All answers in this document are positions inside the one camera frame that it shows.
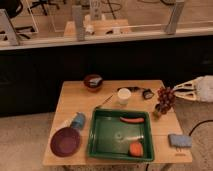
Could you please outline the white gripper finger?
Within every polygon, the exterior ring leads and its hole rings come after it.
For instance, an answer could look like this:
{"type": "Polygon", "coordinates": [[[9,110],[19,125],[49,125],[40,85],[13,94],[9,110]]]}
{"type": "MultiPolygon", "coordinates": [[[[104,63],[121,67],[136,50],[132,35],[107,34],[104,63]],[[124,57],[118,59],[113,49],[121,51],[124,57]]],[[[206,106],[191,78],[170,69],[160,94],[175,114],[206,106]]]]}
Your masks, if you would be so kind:
{"type": "Polygon", "coordinates": [[[190,80],[190,81],[186,81],[184,83],[178,84],[176,85],[173,90],[174,91],[179,91],[179,90],[195,90],[196,89],[196,83],[197,81],[195,79],[190,80]]]}
{"type": "Polygon", "coordinates": [[[178,98],[182,98],[190,101],[198,101],[199,98],[194,91],[189,92],[175,92],[174,95],[178,98]]]}

